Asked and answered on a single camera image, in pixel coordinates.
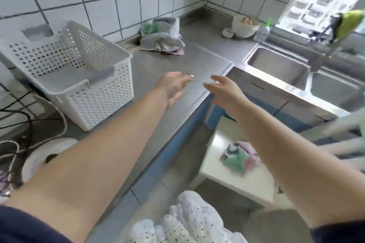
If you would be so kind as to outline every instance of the polka dot fabric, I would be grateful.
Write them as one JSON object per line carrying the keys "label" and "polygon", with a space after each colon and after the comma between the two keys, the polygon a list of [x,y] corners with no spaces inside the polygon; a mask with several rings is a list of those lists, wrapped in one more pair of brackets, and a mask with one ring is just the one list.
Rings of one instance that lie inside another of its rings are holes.
{"label": "polka dot fabric", "polygon": [[239,232],[224,228],[217,211],[196,192],[184,191],[177,200],[161,225],[140,221],[133,225],[125,243],[247,243]]}

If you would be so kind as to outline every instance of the forearm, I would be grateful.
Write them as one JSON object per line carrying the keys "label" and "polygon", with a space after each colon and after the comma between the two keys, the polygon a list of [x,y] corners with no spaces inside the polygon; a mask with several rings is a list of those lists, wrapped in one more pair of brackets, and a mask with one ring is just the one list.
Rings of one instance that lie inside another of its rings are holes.
{"label": "forearm", "polygon": [[6,205],[83,242],[125,181],[166,106],[166,93],[147,93],[105,128],[48,163]]}
{"label": "forearm", "polygon": [[365,176],[243,100],[235,118],[310,227],[365,219]]}

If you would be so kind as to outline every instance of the dark sleeve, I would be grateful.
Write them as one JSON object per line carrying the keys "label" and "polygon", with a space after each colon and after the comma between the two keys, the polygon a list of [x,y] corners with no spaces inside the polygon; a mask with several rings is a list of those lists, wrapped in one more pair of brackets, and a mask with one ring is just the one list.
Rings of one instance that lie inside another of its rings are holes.
{"label": "dark sleeve", "polygon": [[72,243],[37,218],[15,208],[0,205],[1,243]]}
{"label": "dark sleeve", "polygon": [[319,227],[311,235],[315,243],[364,243],[365,220]]}

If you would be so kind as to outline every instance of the white plastic basket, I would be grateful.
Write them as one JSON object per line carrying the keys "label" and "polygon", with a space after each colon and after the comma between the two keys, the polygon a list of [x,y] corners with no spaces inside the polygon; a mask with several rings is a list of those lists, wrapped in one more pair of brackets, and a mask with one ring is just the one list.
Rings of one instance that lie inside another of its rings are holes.
{"label": "white plastic basket", "polygon": [[75,21],[50,27],[37,42],[22,32],[0,38],[0,53],[89,131],[133,99],[132,54]]}

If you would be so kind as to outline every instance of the hand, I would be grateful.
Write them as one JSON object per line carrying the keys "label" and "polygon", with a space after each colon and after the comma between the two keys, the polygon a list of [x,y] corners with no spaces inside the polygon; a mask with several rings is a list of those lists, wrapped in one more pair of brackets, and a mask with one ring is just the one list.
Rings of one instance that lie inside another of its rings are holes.
{"label": "hand", "polygon": [[238,85],[231,79],[224,76],[212,75],[211,78],[219,83],[204,83],[204,87],[215,95],[212,103],[224,108],[226,112],[235,117],[237,104],[242,102],[250,103],[242,93]]}
{"label": "hand", "polygon": [[177,99],[184,95],[185,90],[182,89],[193,79],[194,75],[182,75],[181,72],[168,72],[161,76],[155,89],[161,89],[166,92],[167,110]]}

